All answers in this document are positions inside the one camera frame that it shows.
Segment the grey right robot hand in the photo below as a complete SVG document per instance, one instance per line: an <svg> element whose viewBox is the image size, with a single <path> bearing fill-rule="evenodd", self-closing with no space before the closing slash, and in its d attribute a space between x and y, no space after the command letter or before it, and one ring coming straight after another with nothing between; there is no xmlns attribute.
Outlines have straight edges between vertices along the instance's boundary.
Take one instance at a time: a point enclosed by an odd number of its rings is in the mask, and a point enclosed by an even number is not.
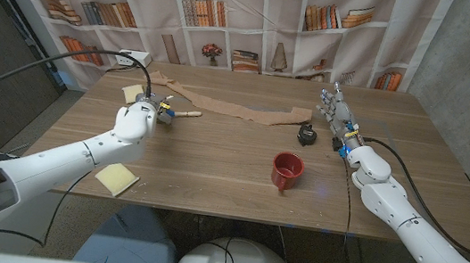
<svg viewBox="0 0 470 263"><path fill-rule="evenodd" d="M365 144L359 135L359 125L343 99L339 82L334 82L333 92L323 88L320 97L322 105L316 108L325 116L329 124L333 135L333 149L345 158L350 151Z"/></svg>

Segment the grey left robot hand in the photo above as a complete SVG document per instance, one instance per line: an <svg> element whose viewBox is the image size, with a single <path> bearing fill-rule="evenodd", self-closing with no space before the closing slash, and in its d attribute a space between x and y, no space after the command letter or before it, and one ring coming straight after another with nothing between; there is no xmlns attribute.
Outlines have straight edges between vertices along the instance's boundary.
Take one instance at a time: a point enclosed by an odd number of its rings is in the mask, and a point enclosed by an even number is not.
<svg viewBox="0 0 470 263"><path fill-rule="evenodd" d="M171 124L175 117L175 112L171 110L169 101L174 98L173 95L160 95L151 94L150 97L145 97L145 94L139 93L135 97L136 102L147 102L156 110L156 119L162 124Z"/></svg>

